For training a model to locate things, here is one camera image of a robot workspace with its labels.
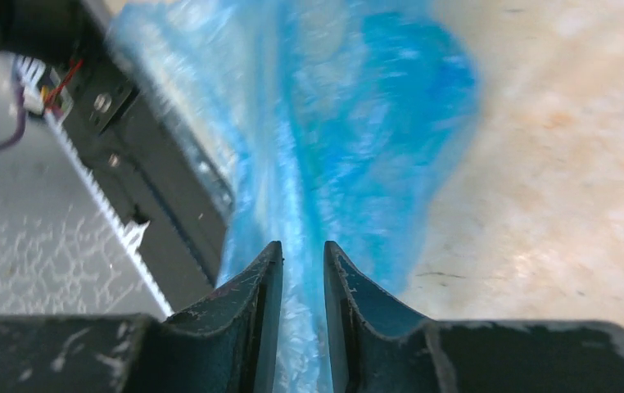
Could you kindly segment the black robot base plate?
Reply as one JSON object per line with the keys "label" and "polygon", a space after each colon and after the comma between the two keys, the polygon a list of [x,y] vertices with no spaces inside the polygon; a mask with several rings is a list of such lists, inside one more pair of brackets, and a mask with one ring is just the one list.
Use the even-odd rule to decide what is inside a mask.
{"label": "black robot base plate", "polygon": [[200,147],[178,144],[151,109],[149,92],[117,66],[105,32],[103,1],[73,1],[80,69],[68,85],[73,102],[63,123],[80,165],[120,225],[143,226],[138,270],[167,314],[209,294],[221,266],[231,193]]}

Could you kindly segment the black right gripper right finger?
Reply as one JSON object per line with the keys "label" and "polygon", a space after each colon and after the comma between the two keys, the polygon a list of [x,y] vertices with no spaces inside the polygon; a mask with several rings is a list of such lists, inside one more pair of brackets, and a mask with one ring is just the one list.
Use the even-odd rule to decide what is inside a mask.
{"label": "black right gripper right finger", "polygon": [[324,248],[335,392],[624,392],[624,328],[577,320],[435,320]]}

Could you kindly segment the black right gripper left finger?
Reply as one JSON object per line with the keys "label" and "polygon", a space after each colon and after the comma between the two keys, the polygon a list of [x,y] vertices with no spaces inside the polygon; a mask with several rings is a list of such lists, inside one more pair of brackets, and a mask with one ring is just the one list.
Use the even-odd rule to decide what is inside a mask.
{"label": "black right gripper left finger", "polygon": [[148,314],[0,315],[0,392],[270,392],[283,253],[160,321]]}

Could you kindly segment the blue plastic trash bag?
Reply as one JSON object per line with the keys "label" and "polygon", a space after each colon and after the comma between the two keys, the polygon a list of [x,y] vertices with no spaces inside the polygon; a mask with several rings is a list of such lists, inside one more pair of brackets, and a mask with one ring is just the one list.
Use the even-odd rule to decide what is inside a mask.
{"label": "blue plastic trash bag", "polygon": [[323,245],[393,294],[473,135],[477,78],[424,1],[130,3],[108,43],[232,193],[218,284],[283,244],[277,392],[329,392]]}

